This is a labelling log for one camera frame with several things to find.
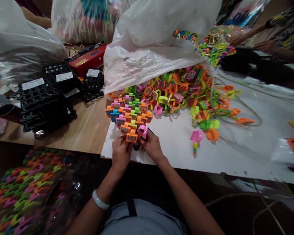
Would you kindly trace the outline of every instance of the white cable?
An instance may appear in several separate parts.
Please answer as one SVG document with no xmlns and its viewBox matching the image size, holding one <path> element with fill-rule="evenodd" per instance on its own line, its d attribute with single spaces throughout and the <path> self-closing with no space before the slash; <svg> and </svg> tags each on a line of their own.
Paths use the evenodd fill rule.
<svg viewBox="0 0 294 235">
<path fill-rule="evenodd" d="M 228 89 L 230 89 L 222 80 L 220 80 Z M 237 95 L 235 95 L 236 99 L 239 100 L 242 105 L 244 105 L 246 108 L 248 108 L 252 113 L 254 113 L 254 115 L 257 117 L 257 119 L 259 120 L 259 124 L 240 124 L 240 123 L 235 123 L 235 122 L 229 122 L 225 119 L 223 119 L 221 116 L 218 115 L 218 113 L 216 112 L 213 103 L 212 103 L 212 96 L 213 96 L 213 89 L 214 89 L 214 85 L 215 85 L 215 76 L 212 76 L 212 85 L 211 85 L 211 91 L 210 91 L 210 105 L 211 108 L 213 110 L 213 112 L 215 113 L 216 117 L 219 117 L 222 121 L 227 122 L 229 124 L 232 125 L 237 125 L 237 126 L 261 126 L 263 121 L 261 119 L 261 117 L 258 115 L 258 113 L 256 113 L 251 107 L 249 107 L 247 104 L 245 104 Z"/>
<path fill-rule="evenodd" d="M 241 83 L 238 83 L 238 82 L 236 82 L 236 81 L 233 81 L 233 80 L 231 80 L 231 79 L 229 79 L 229 78 L 226 78 L 226 77 L 224 77 L 224 76 L 222 76 L 222 75 L 220 75 L 220 74 L 218 74 L 218 75 L 221 76 L 221 77 L 223 77 L 224 79 L 226 79 L 226 80 L 228 80 L 228 81 L 231 81 L 231 82 L 234 82 L 234 83 L 236 83 L 236 84 L 240 84 L 240 85 L 242 85 Z M 245 86 L 245 87 L 248 87 L 248 88 L 253 89 L 253 90 L 255 90 L 255 91 L 259 91 L 259 92 L 261 92 L 261 93 L 264 93 L 264 94 L 266 94 L 266 95 L 270 95 L 270 96 L 275 97 L 275 98 L 278 98 L 278 99 L 285 99 L 285 100 L 294 101 L 294 99 L 289 99 L 289 98 L 286 98 L 286 97 L 276 96 L 276 95 L 273 95 L 273 94 L 267 93 L 267 92 L 265 92 L 265 91 L 263 91 L 263 90 L 258 90 L 258 89 L 256 89 L 256 88 L 253 88 L 253 87 L 251 87 L 251 86 Z"/>
<path fill-rule="evenodd" d="M 258 191 L 258 188 L 256 187 L 256 184 L 255 184 L 255 180 L 253 179 L 253 184 L 254 184 L 254 187 L 257 191 L 257 193 L 259 193 Z M 278 227 L 280 228 L 281 232 L 283 233 L 283 235 L 286 235 L 281 224 L 279 223 L 278 219 L 275 217 L 274 213 L 272 212 L 272 210 L 270 209 L 270 207 L 268 206 L 268 204 L 266 203 L 266 201 L 263 199 L 262 195 L 259 193 L 260 195 L 260 198 L 262 200 L 262 202 L 265 204 L 265 206 L 267 207 L 267 209 L 269 210 L 269 212 L 271 213 L 272 217 L 274 218 L 275 222 L 277 223 Z"/>
<path fill-rule="evenodd" d="M 223 200 L 223 199 L 226 199 L 228 197 L 234 197 L 234 196 L 259 196 L 259 194 L 257 193 L 235 193 L 235 194 L 228 194 L 228 195 L 224 195 L 224 196 L 221 196 L 221 197 L 218 197 L 217 199 L 215 200 L 212 200 L 211 202 L 208 202 L 205 204 L 205 207 L 210 207 L 212 206 L 213 204 Z"/>
<path fill-rule="evenodd" d="M 76 46 L 76 45 L 70 44 L 70 43 L 68 43 L 68 42 L 62 42 L 62 43 L 63 43 L 63 44 L 69 44 L 69 45 L 74 46 L 74 47 Z"/>
<path fill-rule="evenodd" d="M 265 211 L 267 211 L 268 209 L 270 209 L 270 207 L 272 207 L 272 206 L 273 206 L 274 204 L 276 204 L 277 202 L 278 202 L 278 201 L 274 201 L 274 202 L 270 203 L 270 204 L 268 205 L 267 208 L 265 208 L 265 209 L 263 209 L 262 211 L 258 212 L 258 213 L 254 216 L 254 218 L 253 218 L 253 225 L 252 225 L 253 235 L 256 235 L 256 233 L 255 233 L 255 221 L 256 221 L 256 219 L 258 218 L 258 216 L 260 216 L 262 213 L 264 213 Z"/>
</svg>

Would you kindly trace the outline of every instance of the plastic bag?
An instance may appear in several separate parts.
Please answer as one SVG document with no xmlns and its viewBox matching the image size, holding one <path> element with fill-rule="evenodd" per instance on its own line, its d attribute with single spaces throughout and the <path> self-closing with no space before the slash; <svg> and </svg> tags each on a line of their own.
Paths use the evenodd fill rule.
<svg viewBox="0 0 294 235">
<path fill-rule="evenodd" d="M 111 42 L 115 25 L 136 0 L 53 0 L 51 31 L 62 41 Z"/>
<path fill-rule="evenodd" d="M 224 25 L 238 25 L 252 27 L 263 12 L 268 0 L 243 0 L 238 3 Z"/>
<path fill-rule="evenodd" d="M 177 30 L 198 34 L 201 42 L 211 30 L 221 0 L 138 0 L 119 19 L 104 55 L 105 94 L 141 84 L 174 69 L 209 64 Z"/>
<path fill-rule="evenodd" d="M 18 84 L 43 75 L 42 68 L 67 58 L 64 45 L 25 19 L 15 0 L 0 0 L 0 81 L 14 92 Z"/>
</svg>

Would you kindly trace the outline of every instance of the pink toy ring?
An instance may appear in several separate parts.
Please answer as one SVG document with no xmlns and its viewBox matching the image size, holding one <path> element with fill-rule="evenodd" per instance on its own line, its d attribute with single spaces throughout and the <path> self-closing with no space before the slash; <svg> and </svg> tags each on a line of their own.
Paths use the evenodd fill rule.
<svg viewBox="0 0 294 235">
<path fill-rule="evenodd" d="M 148 126 L 146 125 L 140 125 L 138 130 L 137 130 L 137 133 L 143 137 L 143 139 L 146 139 L 147 137 L 147 131 L 148 131 Z"/>
<path fill-rule="evenodd" d="M 156 105 L 154 107 L 154 112 L 156 115 L 162 114 L 162 107 L 160 105 Z"/>
</svg>

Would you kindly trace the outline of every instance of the toy pile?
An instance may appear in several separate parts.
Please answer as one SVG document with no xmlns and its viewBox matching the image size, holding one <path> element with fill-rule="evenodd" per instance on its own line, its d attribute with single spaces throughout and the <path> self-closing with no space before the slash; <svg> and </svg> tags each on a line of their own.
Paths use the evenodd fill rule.
<svg viewBox="0 0 294 235">
<path fill-rule="evenodd" d="M 233 86 L 222 87 L 212 84 L 207 70 L 201 64 L 197 64 L 108 94 L 114 99 L 114 103 L 108 106 L 106 114 L 121 128 L 121 133 L 128 135 L 131 131 L 135 133 L 137 127 L 143 128 L 139 125 L 150 123 L 152 113 L 147 111 L 147 107 L 155 115 L 167 115 L 177 113 L 180 108 L 189 105 L 192 126 L 205 131 L 208 140 L 217 141 L 219 138 L 217 129 L 220 124 L 215 119 L 217 115 L 230 117 L 240 124 L 255 122 L 247 118 L 238 118 L 237 115 L 241 112 L 239 109 L 229 109 L 230 100 L 240 94 L 241 90 L 235 90 Z"/>
<path fill-rule="evenodd" d="M 196 51 L 198 51 L 202 57 L 207 57 L 210 64 L 216 67 L 223 57 L 236 53 L 235 48 L 228 43 L 230 37 L 232 35 L 239 35 L 242 32 L 245 33 L 246 31 L 246 28 L 233 25 L 215 26 L 199 45 L 196 45 L 197 34 L 189 31 L 175 30 L 173 37 L 192 42 L 196 47 Z"/>
<path fill-rule="evenodd" d="M 138 86 L 135 86 L 135 92 L 137 88 L 142 92 L 143 87 Z M 121 92 L 113 92 L 110 97 L 115 100 L 105 110 L 107 117 L 111 118 L 111 121 L 115 122 L 117 127 L 120 128 L 121 134 L 126 135 L 127 142 L 136 143 L 137 134 L 145 139 L 148 130 L 148 125 L 146 124 L 153 119 L 152 112 L 148 111 L 149 102 L 147 97 L 153 94 L 154 89 L 148 83 L 143 86 L 145 86 L 145 90 L 142 92 L 144 99 L 139 100 L 133 93 L 123 97 L 120 95 L 122 94 Z"/>
<path fill-rule="evenodd" d="M 43 229 L 45 234 L 62 234 L 67 226 L 58 233 L 52 228 L 72 220 L 75 210 L 65 218 L 59 214 L 66 211 L 65 202 L 77 204 L 80 194 L 67 169 L 83 161 L 69 151 L 34 147 L 23 167 L 8 170 L 0 180 L 0 234 L 38 234 Z"/>
</svg>

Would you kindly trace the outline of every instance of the red device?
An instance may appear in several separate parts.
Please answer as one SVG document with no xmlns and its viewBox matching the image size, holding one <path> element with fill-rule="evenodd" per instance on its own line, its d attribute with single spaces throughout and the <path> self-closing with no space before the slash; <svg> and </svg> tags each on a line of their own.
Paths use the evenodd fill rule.
<svg viewBox="0 0 294 235">
<path fill-rule="evenodd" d="M 100 46 L 84 55 L 81 55 L 76 60 L 69 62 L 69 65 L 75 69 L 78 76 L 83 77 L 90 68 L 99 68 L 104 63 L 104 54 L 108 44 Z"/>
</svg>

